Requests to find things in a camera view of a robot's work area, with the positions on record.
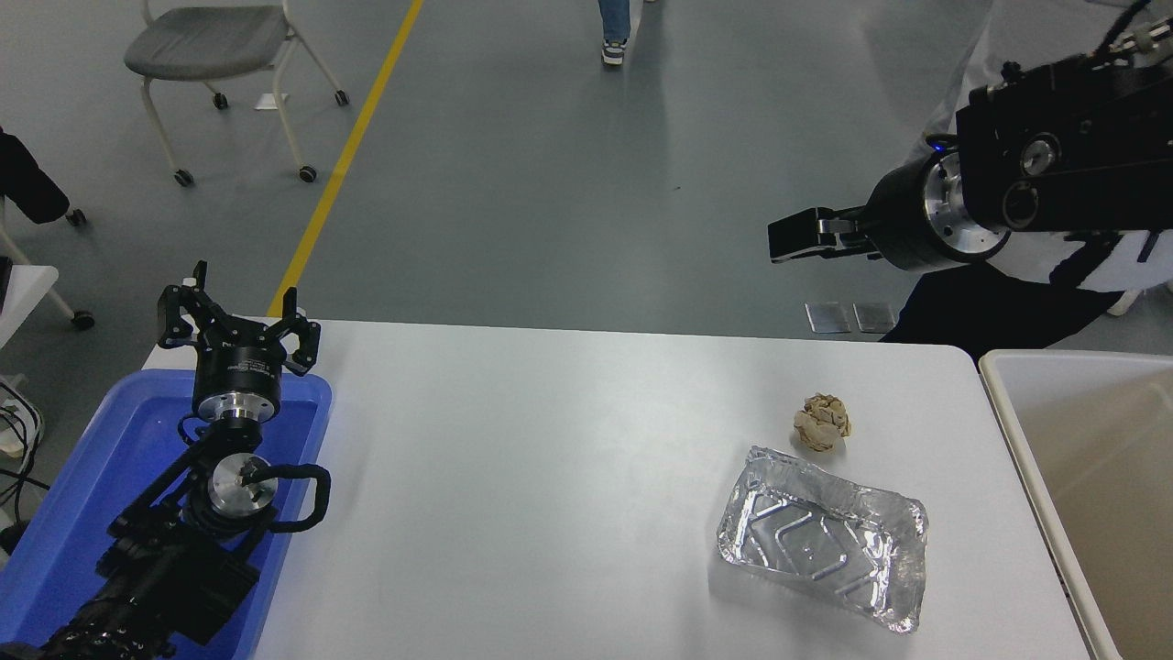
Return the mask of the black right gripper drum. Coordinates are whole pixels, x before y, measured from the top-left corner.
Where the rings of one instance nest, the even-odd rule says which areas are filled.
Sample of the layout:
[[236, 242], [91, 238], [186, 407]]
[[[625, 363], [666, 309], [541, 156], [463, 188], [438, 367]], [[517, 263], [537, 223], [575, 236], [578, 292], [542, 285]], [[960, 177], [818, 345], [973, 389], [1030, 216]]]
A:
[[889, 171], [865, 205], [865, 234], [893, 266], [911, 272], [956, 268], [963, 261], [935, 233], [925, 212], [925, 181], [934, 161], [915, 161]]

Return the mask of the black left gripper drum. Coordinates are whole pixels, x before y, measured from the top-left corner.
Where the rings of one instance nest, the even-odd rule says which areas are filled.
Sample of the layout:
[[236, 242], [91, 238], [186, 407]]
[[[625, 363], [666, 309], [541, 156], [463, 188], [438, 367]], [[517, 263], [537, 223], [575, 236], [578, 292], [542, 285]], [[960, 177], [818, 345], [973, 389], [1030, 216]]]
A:
[[265, 401], [280, 400], [284, 347], [273, 331], [251, 319], [225, 322], [211, 317], [192, 318], [201, 329], [194, 341], [194, 401], [205, 401], [231, 392], [256, 394]]

